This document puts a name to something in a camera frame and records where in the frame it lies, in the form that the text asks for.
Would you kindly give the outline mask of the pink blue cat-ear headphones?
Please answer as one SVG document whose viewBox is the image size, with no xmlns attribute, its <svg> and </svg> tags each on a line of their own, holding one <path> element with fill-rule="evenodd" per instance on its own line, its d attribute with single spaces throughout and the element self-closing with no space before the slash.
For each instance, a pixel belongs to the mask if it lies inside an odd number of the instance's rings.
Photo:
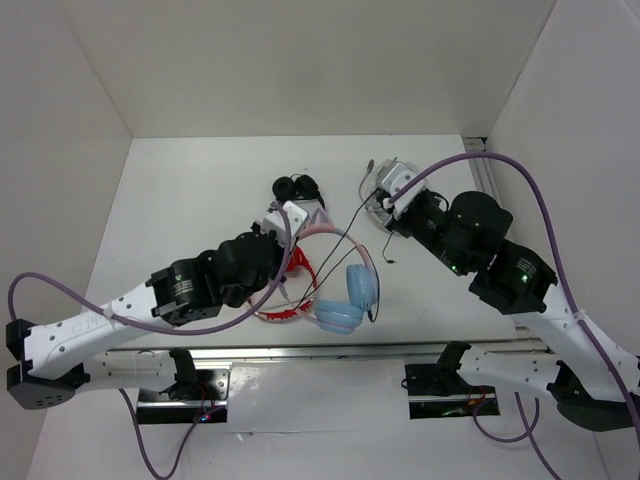
<svg viewBox="0 0 640 480">
<path fill-rule="evenodd" d="M 325 332 L 349 335 L 354 333 L 364 320 L 376 320 L 379 296 L 377 269 L 366 247 L 349 233 L 335 226 L 322 207 L 317 207 L 311 213 L 306 227 L 296 241 L 329 235 L 335 235 L 347 247 L 342 258 L 336 262 L 338 266 L 344 267 L 340 274 L 344 278 L 344 295 L 335 300 L 323 292 L 323 288 L 330 283 L 330 276 L 336 273 L 336 268 L 331 267 L 327 272 L 320 273 L 305 254 L 315 269 L 317 286 L 311 289 L 311 284 L 308 284 L 302 300 L 307 300 L 312 294 L 315 295 L 315 299 L 311 312 L 302 314 L 300 320 L 305 320 Z"/>
</svg>

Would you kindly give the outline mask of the aluminium rail right side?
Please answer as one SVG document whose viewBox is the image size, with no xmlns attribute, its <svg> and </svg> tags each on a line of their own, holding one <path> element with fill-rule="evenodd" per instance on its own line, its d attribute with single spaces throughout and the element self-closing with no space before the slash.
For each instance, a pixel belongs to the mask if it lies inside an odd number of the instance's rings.
<svg viewBox="0 0 640 480">
<path fill-rule="evenodd" d="M 484 153 L 486 151 L 486 137 L 462 138 L 465 151 Z M 479 191 L 492 196 L 498 203 L 501 202 L 499 189 L 492 169 L 491 161 L 486 158 L 472 158 L 469 160 L 474 184 Z"/>
</svg>

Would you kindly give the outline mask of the red headphones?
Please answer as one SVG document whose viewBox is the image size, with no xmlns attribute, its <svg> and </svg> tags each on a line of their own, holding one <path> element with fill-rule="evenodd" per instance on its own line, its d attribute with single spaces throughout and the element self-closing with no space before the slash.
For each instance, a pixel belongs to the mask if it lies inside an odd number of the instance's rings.
<svg viewBox="0 0 640 480">
<path fill-rule="evenodd" d="M 253 314 L 258 320 L 272 325 L 284 325 L 310 313 L 315 295 L 302 300 L 305 291 L 317 286 L 316 272 L 303 250 L 296 246 L 291 254 L 284 277 L 271 297 Z"/>
</svg>

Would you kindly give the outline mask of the white grey headphones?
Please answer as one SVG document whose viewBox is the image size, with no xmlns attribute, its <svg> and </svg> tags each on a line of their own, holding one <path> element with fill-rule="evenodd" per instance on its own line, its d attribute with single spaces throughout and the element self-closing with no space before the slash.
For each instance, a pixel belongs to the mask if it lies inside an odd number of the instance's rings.
<svg viewBox="0 0 640 480">
<path fill-rule="evenodd" d="M 377 228 L 382 231 L 386 231 L 387 226 L 394 219 L 393 215 L 387 212 L 383 208 L 381 203 L 382 200 L 385 200 L 386 198 L 391 196 L 383 192 L 376 185 L 377 173 L 379 172 L 379 169 L 384 164 L 384 162 L 381 164 L 376 164 L 373 160 L 371 160 L 359 186 L 360 200 L 362 202 L 365 202 L 365 210 L 370 220 Z"/>
</svg>

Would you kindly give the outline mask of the aluminium rail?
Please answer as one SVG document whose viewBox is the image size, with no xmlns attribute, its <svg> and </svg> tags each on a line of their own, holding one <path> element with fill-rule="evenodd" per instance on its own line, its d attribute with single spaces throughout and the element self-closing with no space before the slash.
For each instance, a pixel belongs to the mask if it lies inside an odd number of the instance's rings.
<svg viewBox="0 0 640 480">
<path fill-rule="evenodd" d="M 465 151 L 484 153 L 486 151 L 486 137 L 462 138 Z M 492 196 L 498 203 L 501 202 L 499 189 L 492 169 L 491 161 L 486 158 L 472 158 L 469 160 L 474 184 L 479 191 Z"/>
<path fill-rule="evenodd" d="M 343 360 L 388 358 L 438 358 L 447 343 L 395 343 L 395 344 L 346 344 L 306 345 L 285 347 L 229 347 L 191 348 L 195 361 L 269 362 L 295 360 Z M 545 354 L 549 348 L 539 339 L 512 341 L 482 341 L 476 345 L 491 353 Z"/>
</svg>

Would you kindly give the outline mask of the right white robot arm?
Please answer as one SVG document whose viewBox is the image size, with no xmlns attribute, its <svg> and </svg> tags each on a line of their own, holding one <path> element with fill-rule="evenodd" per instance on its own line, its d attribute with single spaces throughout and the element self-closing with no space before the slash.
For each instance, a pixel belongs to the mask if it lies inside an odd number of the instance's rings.
<svg viewBox="0 0 640 480">
<path fill-rule="evenodd" d="M 534 251 L 506 239 L 513 217 L 490 196 L 457 195 L 447 210 L 423 189 L 383 202 L 388 227 L 412 237 L 500 314 L 519 321 L 549 354 L 501 355 L 449 343 L 436 379 L 448 392 L 469 386 L 505 388 L 546 400 L 590 431 L 633 427 L 639 417 L 639 359 L 584 312 L 573 312 L 556 273 Z"/>
</svg>

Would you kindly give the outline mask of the black small headphones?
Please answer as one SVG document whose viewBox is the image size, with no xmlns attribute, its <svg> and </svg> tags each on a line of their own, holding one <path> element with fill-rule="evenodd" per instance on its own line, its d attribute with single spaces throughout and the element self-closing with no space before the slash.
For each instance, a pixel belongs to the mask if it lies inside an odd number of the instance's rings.
<svg viewBox="0 0 640 480">
<path fill-rule="evenodd" d="M 287 201 L 317 201 L 326 207 L 318 184 L 309 175 L 279 177 L 272 185 L 272 193 L 281 204 Z"/>
</svg>

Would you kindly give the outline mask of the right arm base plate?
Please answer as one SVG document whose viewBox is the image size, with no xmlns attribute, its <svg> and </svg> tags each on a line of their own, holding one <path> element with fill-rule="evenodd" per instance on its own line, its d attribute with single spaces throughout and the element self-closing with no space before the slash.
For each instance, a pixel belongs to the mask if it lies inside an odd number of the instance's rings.
<svg viewBox="0 0 640 480">
<path fill-rule="evenodd" d="M 495 389 L 470 386 L 436 364 L 406 364 L 401 387 L 407 392 L 411 420 L 499 416 Z"/>
</svg>

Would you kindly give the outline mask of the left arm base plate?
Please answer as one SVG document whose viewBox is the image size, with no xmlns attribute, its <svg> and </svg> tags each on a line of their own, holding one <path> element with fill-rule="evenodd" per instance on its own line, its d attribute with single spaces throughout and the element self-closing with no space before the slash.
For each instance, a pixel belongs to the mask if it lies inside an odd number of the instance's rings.
<svg viewBox="0 0 640 480">
<path fill-rule="evenodd" d="M 222 424 L 227 422 L 231 364 L 196 366 L 197 382 L 182 393 L 140 390 L 134 403 L 141 425 Z"/>
</svg>

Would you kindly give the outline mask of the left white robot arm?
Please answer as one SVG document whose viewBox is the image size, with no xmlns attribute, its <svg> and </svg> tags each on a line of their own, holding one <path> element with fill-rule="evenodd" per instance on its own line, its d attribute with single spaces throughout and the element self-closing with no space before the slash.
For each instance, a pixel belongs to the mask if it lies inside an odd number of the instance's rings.
<svg viewBox="0 0 640 480">
<path fill-rule="evenodd" d="M 286 270 L 289 237 L 245 232 L 215 250 L 178 260 L 132 291 L 95 306 L 69 295 L 86 312 L 48 325 L 13 318 L 6 346 L 16 359 L 7 371 L 7 391 L 26 410 L 47 409 L 76 394 L 139 388 L 184 399 L 200 379 L 185 348 L 167 352 L 118 352 L 148 333 L 186 335 L 185 325 L 239 308 Z"/>
</svg>

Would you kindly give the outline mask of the aluminium rail front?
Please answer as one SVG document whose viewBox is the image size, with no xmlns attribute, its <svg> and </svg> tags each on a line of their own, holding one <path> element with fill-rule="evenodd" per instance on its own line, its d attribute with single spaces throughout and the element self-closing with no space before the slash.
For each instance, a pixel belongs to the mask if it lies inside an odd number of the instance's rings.
<svg viewBox="0 0 640 480">
<path fill-rule="evenodd" d="M 447 343 L 395 343 L 395 344 L 346 344 L 306 345 L 285 347 L 229 347 L 191 348 L 195 361 L 269 362 L 295 360 L 343 360 L 388 358 L 438 358 Z M 549 348 L 539 339 L 512 341 L 482 341 L 476 345 L 491 353 L 545 354 Z"/>
</svg>

